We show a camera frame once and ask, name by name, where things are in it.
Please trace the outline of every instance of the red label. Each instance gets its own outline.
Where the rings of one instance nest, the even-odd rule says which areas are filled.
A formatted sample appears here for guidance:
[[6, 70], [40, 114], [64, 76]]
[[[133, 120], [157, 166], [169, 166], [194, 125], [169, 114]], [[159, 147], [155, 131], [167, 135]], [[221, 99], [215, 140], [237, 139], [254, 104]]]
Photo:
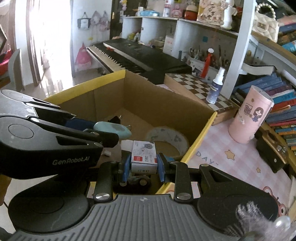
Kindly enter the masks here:
[[143, 157], [141, 157], [141, 156], [134, 156], [133, 157], [133, 160], [134, 161], [143, 161]]

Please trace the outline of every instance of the fluffy keychain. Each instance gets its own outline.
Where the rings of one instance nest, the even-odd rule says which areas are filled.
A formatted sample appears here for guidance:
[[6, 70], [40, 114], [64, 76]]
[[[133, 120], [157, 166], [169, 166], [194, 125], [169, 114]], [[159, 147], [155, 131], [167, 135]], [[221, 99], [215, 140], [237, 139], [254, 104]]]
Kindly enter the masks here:
[[225, 233], [240, 237], [238, 241], [291, 241], [296, 236], [296, 225], [288, 216], [269, 221], [253, 202], [238, 206], [237, 219], [240, 227], [230, 226]]

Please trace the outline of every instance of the metal rivet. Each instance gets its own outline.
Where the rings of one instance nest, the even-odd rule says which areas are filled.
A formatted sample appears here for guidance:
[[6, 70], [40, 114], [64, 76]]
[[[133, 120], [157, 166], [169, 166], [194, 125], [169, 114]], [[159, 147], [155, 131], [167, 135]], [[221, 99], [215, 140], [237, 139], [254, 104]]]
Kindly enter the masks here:
[[104, 193], [104, 192], [98, 193], [96, 195], [96, 199], [101, 200], [101, 201], [107, 200], [107, 199], [109, 199], [109, 197], [110, 197], [110, 195], [108, 193]]
[[181, 192], [181, 193], [177, 194], [177, 198], [180, 200], [188, 200], [191, 198], [191, 195], [187, 192]]
[[31, 120], [34, 122], [40, 122], [40, 120], [38, 120], [37, 118], [31, 118]]

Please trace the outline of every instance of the star pattern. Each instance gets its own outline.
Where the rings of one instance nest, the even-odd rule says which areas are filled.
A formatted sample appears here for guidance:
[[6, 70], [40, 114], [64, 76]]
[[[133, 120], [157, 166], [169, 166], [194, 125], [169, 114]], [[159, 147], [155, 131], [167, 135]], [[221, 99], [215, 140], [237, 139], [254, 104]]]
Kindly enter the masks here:
[[234, 160], [235, 154], [232, 153], [230, 150], [225, 151], [224, 153], [226, 154], [227, 159], [232, 159], [232, 160]]

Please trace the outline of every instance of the chair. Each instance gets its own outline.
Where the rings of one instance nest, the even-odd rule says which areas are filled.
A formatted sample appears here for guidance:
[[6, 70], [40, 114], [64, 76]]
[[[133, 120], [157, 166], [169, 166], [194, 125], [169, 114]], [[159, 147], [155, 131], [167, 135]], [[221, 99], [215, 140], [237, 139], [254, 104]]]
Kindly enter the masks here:
[[0, 76], [1, 79], [5, 77], [9, 77], [10, 83], [1, 88], [1, 90], [9, 89], [20, 92], [24, 88], [22, 82], [22, 60], [20, 49], [17, 49], [9, 59], [8, 73]]

